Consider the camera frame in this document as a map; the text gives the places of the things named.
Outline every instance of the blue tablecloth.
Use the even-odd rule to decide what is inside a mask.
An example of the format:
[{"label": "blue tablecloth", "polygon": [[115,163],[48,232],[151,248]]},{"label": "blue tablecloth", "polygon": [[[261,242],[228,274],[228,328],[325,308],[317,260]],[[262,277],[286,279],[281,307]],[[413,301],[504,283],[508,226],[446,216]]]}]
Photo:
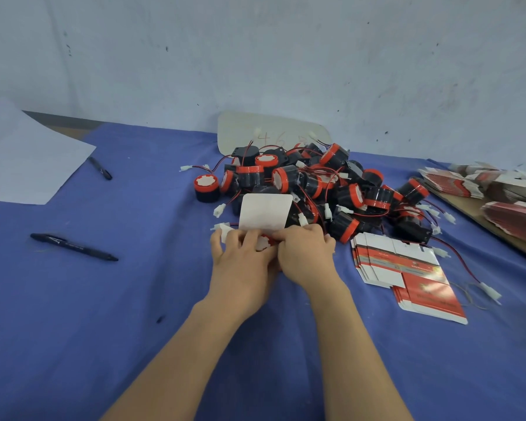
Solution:
[{"label": "blue tablecloth", "polygon": [[[229,208],[217,220],[216,204],[196,201],[200,170],[178,172],[214,165],[215,134],[107,124],[86,141],[112,181],[85,163],[46,205],[0,204],[0,420],[99,418],[206,295],[210,228],[234,221]],[[352,158],[394,187],[433,165]],[[472,289],[487,310],[465,308],[469,325],[399,309],[391,290],[361,281],[348,245],[338,244],[335,264],[416,421],[526,421],[526,258],[448,210],[458,224],[442,220],[442,238],[503,294],[497,306]],[[49,247],[32,232],[120,261]],[[456,257],[441,264],[450,281],[472,282]],[[323,420],[316,328],[298,286],[280,277],[240,327],[196,419]]]}]

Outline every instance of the person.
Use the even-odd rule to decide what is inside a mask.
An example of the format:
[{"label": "person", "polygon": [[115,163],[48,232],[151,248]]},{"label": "person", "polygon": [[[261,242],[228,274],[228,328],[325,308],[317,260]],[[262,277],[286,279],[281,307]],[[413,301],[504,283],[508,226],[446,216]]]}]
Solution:
[{"label": "person", "polygon": [[279,245],[258,252],[261,231],[234,230],[223,251],[221,233],[210,239],[214,264],[207,296],[103,421],[193,420],[220,355],[265,304],[279,265],[307,292],[314,312],[326,419],[413,420],[337,274],[332,237],[318,225],[291,226],[273,234]]}]

